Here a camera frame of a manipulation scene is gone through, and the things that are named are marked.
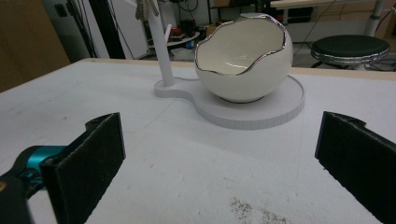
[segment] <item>white 3d printed base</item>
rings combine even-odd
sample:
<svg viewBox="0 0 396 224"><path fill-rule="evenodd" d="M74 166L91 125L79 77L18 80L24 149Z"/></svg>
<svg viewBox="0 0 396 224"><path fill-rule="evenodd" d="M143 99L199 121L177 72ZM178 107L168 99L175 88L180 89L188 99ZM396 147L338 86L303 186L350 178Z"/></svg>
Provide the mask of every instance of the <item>white 3d printed base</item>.
<svg viewBox="0 0 396 224"><path fill-rule="evenodd" d="M272 128L294 119L304 108L304 88L294 77L287 78L274 91L260 100L236 104L208 91L199 79L175 77L175 85L155 84L158 97L184 98L191 101L198 113L224 128L260 130Z"/></svg>

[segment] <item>white bowl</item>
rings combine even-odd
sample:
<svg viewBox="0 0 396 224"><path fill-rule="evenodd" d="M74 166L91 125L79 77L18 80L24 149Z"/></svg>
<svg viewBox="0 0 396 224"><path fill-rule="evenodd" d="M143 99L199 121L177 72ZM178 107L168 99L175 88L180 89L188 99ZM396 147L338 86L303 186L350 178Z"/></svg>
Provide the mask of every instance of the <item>white bowl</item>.
<svg viewBox="0 0 396 224"><path fill-rule="evenodd" d="M256 101L289 74L292 43L286 28L266 14L241 14L197 45L195 70L206 88L231 102Z"/></svg>

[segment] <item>stool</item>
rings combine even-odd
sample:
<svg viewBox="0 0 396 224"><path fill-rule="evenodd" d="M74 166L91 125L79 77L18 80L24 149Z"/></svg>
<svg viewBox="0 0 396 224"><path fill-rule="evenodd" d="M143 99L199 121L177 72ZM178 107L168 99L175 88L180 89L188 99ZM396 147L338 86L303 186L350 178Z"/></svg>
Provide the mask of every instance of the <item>stool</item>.
<svg viewBox="0 0 396 224"><path fill-rule="evenodd" d="M387 41L368 35L334 35L324 37L312 45L311 55L319 62L312 65L318 67L323 63L336 67L352 66L364 70L366 63L376 62L387 56Z"/></svg>

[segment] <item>round stool seat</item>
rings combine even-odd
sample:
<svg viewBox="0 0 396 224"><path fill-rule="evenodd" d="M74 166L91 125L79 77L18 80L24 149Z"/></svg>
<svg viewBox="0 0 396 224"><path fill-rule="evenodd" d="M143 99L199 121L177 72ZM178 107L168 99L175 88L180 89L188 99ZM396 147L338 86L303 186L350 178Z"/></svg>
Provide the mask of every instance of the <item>round stool seat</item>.
<svg viewBox="0 0 396 224"><path fill-rule="evenodd" d="M387 56L387 41L368 35L335 35L312 45L311 55L324 63L356 65L371 63Z"/></svg>

